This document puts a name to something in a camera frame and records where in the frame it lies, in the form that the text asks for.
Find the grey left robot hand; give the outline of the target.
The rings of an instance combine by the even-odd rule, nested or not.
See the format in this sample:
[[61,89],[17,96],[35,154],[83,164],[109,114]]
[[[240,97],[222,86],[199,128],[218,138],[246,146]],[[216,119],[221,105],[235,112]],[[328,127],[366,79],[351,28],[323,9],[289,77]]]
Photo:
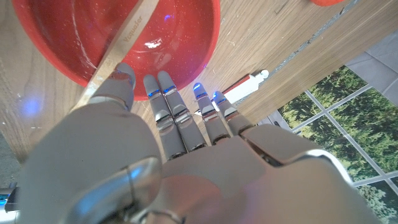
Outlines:
[[162,144],[131,112],[120,63],[88,103],[29,154],[19,223],[377,223],[338,159],[274,125],[255,126],[220,92],[194,92],[204,138],[167,72],[144,85]]

